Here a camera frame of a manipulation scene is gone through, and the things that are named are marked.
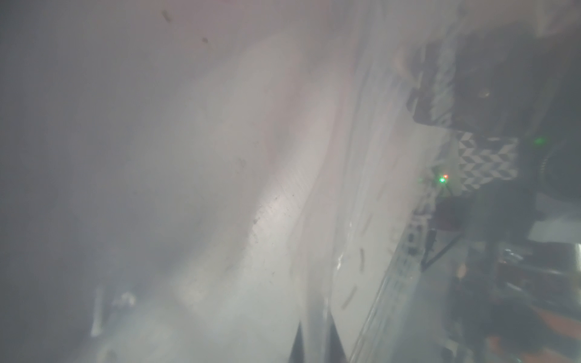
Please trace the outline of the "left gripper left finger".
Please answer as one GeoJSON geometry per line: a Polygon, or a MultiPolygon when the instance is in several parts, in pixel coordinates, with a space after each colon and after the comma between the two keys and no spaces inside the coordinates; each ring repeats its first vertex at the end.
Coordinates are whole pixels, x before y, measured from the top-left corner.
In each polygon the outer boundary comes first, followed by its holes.
{"type": "Polygon", "coordinates": [[[299,323],[297,327],[297,332],[295,339],[290,350],[290,355],[288,363],[304,363],[304,339],[303,339],[303,329],[302,324],[299,323]]]}

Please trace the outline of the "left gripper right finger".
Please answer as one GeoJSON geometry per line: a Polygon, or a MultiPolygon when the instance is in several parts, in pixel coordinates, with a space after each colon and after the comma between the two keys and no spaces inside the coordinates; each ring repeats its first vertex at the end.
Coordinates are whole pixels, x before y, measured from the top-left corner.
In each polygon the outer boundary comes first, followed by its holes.
{"type": "Polygon", "coordinates": [[[347,357],[341,343],[333,315],[328,312],[325,321],[324,363],[347,363],[347,357]]]}

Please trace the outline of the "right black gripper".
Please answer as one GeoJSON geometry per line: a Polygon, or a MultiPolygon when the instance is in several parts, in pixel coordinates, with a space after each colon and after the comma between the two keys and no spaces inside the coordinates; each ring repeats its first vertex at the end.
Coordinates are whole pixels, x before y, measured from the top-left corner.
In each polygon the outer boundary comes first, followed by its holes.
{"type": "Polygon", "coordinates": [[[450,33],[412,50],[413,120],[480,136],[521,137],[580,47],[580,28],[537,36],[514,22],[450,33]]]}

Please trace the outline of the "clear plastic vacuum bag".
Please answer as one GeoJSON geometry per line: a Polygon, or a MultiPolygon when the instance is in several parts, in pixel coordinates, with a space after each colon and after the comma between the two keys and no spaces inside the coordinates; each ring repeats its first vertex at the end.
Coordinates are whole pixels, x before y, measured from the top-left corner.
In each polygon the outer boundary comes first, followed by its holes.
{"type": "Polygon", "coordinates": [[[3,1],[1,360],[347,362],[440,136],[454,1],[3,1]]]}

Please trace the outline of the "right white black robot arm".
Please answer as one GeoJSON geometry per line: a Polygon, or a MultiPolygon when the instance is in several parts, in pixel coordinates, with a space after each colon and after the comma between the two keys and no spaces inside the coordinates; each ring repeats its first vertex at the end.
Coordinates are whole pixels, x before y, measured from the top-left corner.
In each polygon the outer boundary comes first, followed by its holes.
{"type": "Polygon", "coordinates": [[[537,195],[580,201],[580,24],[539,35],[514,22],[434,39],[404,57],[407,107],[420,125],[458,140],[463,192],[437,202],[422,269],[438,260],[437,231],[458,231],[495,257],[542,213],[537,195]]]}

